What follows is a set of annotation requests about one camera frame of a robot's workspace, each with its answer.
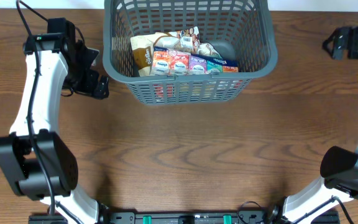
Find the PanTree snack bag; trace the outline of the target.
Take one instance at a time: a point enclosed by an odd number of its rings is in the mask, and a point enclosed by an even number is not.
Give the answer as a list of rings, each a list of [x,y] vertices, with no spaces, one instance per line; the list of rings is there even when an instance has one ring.
[[[200,44],[197,50],[197,54],[207,57],[221,58],[219,52],[210,43]]]
[[[196,53],[200,44],[200,32],[197,26],[173,31],[137,35],[130,38],[134,62],[139,76],[150,75],[154,47],[163,47],[181,52]]]

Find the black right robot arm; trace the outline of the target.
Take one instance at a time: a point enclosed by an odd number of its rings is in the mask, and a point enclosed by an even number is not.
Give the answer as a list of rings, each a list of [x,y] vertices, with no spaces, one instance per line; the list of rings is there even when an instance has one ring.
[[[358,27],[337,28],[323,42],[323,49],[336,60],[343,52],[358,59]],[[320,165],[320,176],[295,195],[274,206],[269,223],[312,223],[336,205],[358,200],[358,146],[354,152],[331,147]]]

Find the Kleenex tissue multipack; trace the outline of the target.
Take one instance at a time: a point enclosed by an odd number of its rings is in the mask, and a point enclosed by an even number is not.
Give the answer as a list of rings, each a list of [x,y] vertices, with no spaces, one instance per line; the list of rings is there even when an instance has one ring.
[[[154,47],[150,75],[204,75],[209,73],[237,73],[236,61],[204,55],[190,54],[178,50]]]

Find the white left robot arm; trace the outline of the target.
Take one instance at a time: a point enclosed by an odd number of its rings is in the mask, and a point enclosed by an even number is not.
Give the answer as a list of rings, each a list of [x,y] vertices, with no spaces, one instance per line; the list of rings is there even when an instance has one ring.
[[[27,76],[19,112],[0,137],[0,168],[12,191],[48,205],[32,223],[109,223],[107,206],[78,183],[75,156],[59,135],[63,90],[107,98],[108,79],[92,70],[99,52],[74,32],[29,36],[24,44]]]

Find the orange spaghetti packet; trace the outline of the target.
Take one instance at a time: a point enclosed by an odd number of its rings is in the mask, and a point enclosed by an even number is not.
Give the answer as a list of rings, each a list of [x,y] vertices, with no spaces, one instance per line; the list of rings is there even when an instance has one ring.
[[[203,84],[202,82],[166,84],[166,90],[163,85],[154,85],[155,94],[162,98],[164,93],[169,98],[178,95],[181,98],[185,96],[209,98],[213,95],[222,94],[226,89],[228,91],[236,91],[241,87],[242,80],[234,81],[213,81]]]

